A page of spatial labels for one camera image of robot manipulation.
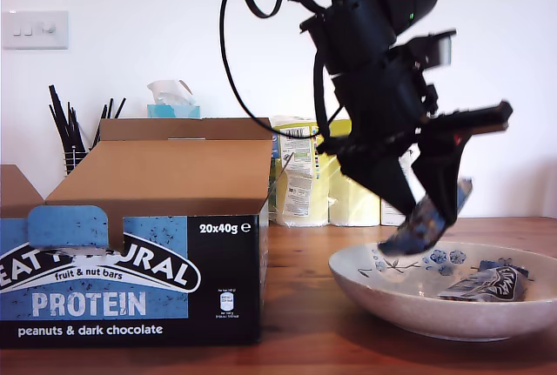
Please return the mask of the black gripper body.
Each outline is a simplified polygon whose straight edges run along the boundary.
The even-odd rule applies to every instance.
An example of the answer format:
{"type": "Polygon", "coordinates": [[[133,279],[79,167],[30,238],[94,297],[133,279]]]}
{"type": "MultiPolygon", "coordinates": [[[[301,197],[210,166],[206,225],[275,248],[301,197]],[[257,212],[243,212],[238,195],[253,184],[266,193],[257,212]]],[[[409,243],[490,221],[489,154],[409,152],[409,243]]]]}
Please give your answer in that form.
{"type": "Polygon", "coordinates": [[[328,137],[328,154],[370,149],[379,156],[398,155],[425,135],[474,135],[504,131],[513,113],[511,104],[475,110],[439,111],[439,96],[424,78],[427,70],[452,62],[448,46],[395,46],[350,70],[335,65],[327,48],[316,54],[316,75],[333,73],[339,104],[352,120],[348,137],[328,137]]]}

